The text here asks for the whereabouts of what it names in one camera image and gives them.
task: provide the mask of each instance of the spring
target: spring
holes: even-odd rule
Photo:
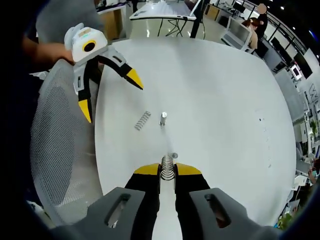
[[[140,131],[143,128],[143,126],[146,124],[150,116],[151,116],[151,112],[145,111],[142,117],[140,117],[139,121],[134,125],[134,128]]]
[[[175,178],[174,160],[169,155],[165,155],[161,159],[160,176],[163,180],[166,180],[166,181],[170,181]]]

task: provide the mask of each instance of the person's hand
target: person's hand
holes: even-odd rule
[[[44,54],[54,65],[59,59],[65,59],[74,64],[71,50],[66,50],[62,43],[39,44],[40,52]]]

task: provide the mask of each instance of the white table surface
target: white table surface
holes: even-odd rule
[[[211,188],[244,205],[252,220],[273,225],[294,182],[296,145],[286,101],[267,65],[235,48],[191,38],[124,40],[114,47],[137,70],[144,90],[105,68],[95,119],[103,194],[174,151]],[[151,117],[137,131],[145,111]],[[161,112],[167,112],[165,132]],[[178,221],[161,224],[181,231]]]

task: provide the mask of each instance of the gray mesh chair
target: gray mesh chair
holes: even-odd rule
[[[59,60],[39,91],[31,128],[30,163],[36,192],[57,226],[84,218],[102,196],[96,165],[94,124],[78,106],[73,67]],[[90,82],[95,119],[98,86]]]

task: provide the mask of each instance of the metal pin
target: metal pin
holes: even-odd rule
[[[167,119],[167,113],[166,112],[161,113],[160,122],[159,122],[160,126],[166,125],[166,119]]]

